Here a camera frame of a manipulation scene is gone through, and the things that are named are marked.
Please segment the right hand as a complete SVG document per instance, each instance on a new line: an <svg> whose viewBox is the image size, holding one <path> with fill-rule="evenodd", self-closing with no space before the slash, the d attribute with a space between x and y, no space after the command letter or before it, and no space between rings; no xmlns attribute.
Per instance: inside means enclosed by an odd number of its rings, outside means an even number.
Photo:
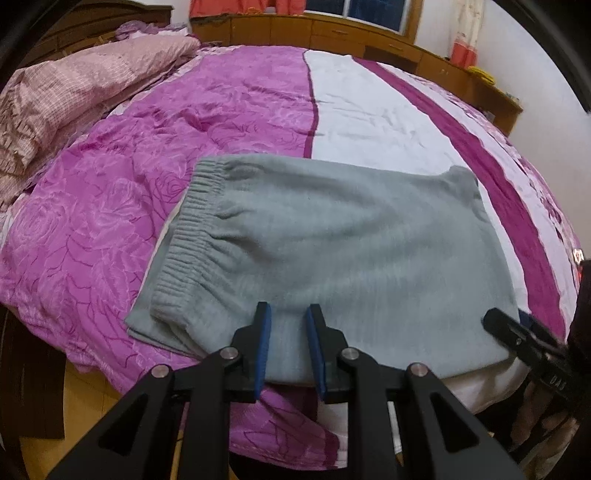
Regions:
<svg viewBox="0 0 591 480"><path fill-rule="evenodd" d="M580 424L547 387L529 382L510 430L510 454L522 465L533 458L547 459L562 452Z"/></svg>

